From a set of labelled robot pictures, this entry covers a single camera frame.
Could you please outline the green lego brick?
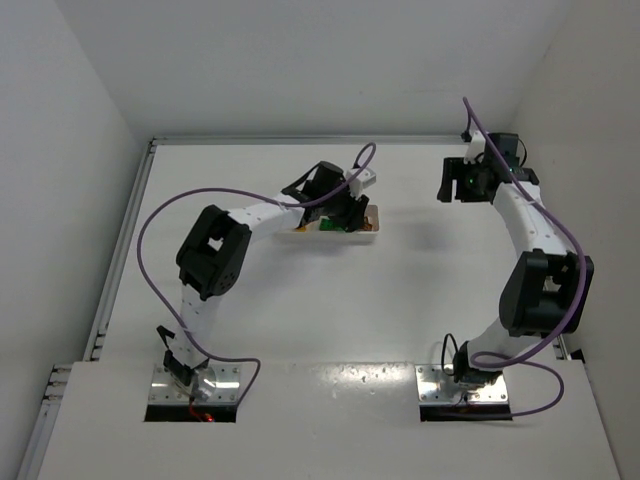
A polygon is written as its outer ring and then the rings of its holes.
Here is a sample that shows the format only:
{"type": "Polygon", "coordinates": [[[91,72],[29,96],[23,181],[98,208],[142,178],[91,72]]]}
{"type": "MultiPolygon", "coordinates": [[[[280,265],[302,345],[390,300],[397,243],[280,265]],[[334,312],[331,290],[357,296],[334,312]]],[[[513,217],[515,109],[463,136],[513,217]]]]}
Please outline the green lego brick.
{"type": "Polygon", "coordinates": [[[318,225],[320,232],[338,232],[345,233],[346,230],[329,218],[322,218],[318,225]]]}

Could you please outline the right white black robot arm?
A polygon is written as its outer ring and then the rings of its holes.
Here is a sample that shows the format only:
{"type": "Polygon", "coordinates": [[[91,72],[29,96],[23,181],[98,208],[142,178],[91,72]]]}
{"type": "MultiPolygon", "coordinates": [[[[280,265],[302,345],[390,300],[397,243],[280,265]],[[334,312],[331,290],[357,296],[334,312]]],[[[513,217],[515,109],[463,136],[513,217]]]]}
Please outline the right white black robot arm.
{"type": "Polygon", "coordinates": [[[539,179],[525,167],[518,135],[466,130],[461,157],[443,161],[437,198],[443,203],[488,203],[501,216],[517,261],[499,298],[497,319],[457,348],[450,375],[468,386],[491,384],[508,366],[537,355],[581,320],[594,275],[590,257],[555,221],[539,179]]]}

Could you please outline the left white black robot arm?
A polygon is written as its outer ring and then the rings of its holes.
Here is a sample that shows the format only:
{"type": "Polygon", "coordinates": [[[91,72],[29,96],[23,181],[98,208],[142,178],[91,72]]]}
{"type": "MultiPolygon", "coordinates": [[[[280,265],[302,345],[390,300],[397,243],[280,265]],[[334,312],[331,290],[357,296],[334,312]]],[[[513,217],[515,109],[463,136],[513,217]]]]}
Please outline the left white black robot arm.
{"type": "Polygon", "coordinates": [[[170,313],[180,329],[164,330],[164,367],[184,387],[217,355],[205,343],[212,319],[239,280],[249,247],[285,231],[295,231],[327,219],[339,232],[364,231],[370,199],[365,191],[376,181],[367,165],[345,171],[321,161],[272,197],[251,193],[254,204],[233,209],[205,207],[176,255],[182,285],[179,307],[170,313]]]}

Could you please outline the brown square lego plate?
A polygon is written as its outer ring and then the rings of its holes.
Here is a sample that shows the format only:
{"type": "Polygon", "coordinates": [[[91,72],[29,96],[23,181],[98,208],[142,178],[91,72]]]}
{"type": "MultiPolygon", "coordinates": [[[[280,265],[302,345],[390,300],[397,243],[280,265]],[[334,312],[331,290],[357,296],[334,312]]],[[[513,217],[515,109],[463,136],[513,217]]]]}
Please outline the brown square lego plate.
{"type": "Polygon", "coordinates": [[[371,234],[379,231],[379,218],[376,211],[371,210],[366,212],[364,216],[363,230],[371,234]]]}

